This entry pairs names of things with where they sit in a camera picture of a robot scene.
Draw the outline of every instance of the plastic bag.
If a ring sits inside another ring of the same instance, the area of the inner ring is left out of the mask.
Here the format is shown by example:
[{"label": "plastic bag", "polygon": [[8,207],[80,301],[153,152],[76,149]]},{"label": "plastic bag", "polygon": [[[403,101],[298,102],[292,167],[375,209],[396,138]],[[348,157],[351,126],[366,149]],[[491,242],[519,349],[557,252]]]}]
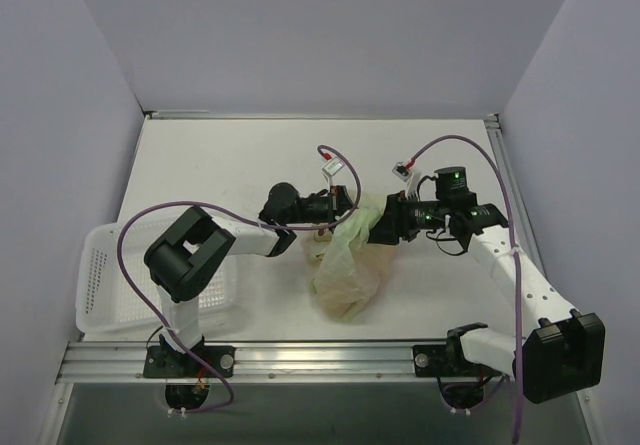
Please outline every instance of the plastic bag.
[{"label": "plastic bag", "polygon": [[395,248],[367,243],[384,205],[384,197],[363,195],[358,210],[333,234],[314,232],[303,240],[313,267],[311,288],[329,315],[350,320],[389,279]]}]

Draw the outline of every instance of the white plastic basket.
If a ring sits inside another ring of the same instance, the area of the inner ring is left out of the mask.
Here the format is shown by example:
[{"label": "white plastic basket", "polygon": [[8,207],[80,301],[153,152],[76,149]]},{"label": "white plastic basket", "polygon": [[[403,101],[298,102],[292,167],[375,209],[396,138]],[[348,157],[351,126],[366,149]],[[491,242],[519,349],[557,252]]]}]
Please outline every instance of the white plastic basket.
[{"label": "white plastic basket", "polygon": [[[127,232],[123,258],[129,274],[142,292],[160,308],[157,285],[143,262],[147,248],[176,217],[141,221]],[[76,324],[84,333],[113,332],[159,323],[151,309],[133,292],[118,267],[116,243],[122,224],[95,228],[85,240],[76,294]],[[200,294],[200,314],[220,310],[236,295],[237,262],[227,257]]]}]

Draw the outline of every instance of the wall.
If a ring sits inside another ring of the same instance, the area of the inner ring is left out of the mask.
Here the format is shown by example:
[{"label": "wall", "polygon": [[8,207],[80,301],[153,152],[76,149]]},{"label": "wall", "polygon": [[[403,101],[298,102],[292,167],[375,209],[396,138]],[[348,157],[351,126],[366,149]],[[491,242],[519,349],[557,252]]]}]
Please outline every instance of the wall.
[{"label": "wall", "polygon": [[0,0],[0,443],[34,443],[142,115],[82,0]]},{"label": "wall", "polygon": [[480,118],[563,0],[85,0],[146,110]]},{"label": "wall", "polygon": [[640,0],[566,0],[509,100],[510,157],[546,271],[607,326],[611,444],[637,443]]}]

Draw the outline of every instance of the screw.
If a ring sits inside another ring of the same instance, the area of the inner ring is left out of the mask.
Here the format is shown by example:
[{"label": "screw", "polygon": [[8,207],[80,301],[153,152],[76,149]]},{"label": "screw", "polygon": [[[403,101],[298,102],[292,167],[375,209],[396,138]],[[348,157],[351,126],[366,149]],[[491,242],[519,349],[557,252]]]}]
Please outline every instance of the screw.
[{"label": "screw", "polygon": [[417,367],[424,368],[429,365],[429,357],[427,357],[426,353],[419,353],[418,355],[416,355],[414,362],[416,363]]},{"label": "screw", "polygon": [[233,367],[233,357],[231,355],[226,354],[220,357],[220,368],[229,370],[231,367]]}]

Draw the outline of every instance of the white table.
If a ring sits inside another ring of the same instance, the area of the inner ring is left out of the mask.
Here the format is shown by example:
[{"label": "white table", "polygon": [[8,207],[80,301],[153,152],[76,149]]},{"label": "white table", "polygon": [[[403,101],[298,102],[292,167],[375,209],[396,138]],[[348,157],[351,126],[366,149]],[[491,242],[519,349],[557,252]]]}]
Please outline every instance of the white table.
[{"label": "white table", "polygon": [[[391,173],[393,164],[444,134],[471,138],[493,156],[481,120],[147,120],[119,221],[148,206],[183,199],[256,217],[277,182],[288,181],[303,195],[325,186],[318,144],[344,153],[366,192],[394,193],[403,184]],[[493,172],[469,145],[438,144],[417,166],[431,173],[451,165],[467,167],[469,186],[480,203],[495,203],[504,212]],[[348,171],[338,175],[337,183],[353,186]],[[433,198],[431,182],[423,186],[422,197]],[[277,258],[239,259],[238,298],[227,311],[203,320],[207,339],[443,338],[447,330],[476,321],[512,333],[512,308],[481,267],[467,256],[444,255],[422,236],[398,247],[391,280],[364,311],[350,322],[332,319],[309,290],[298,242]],[[150,329],[85,340],[144,340]]]}]

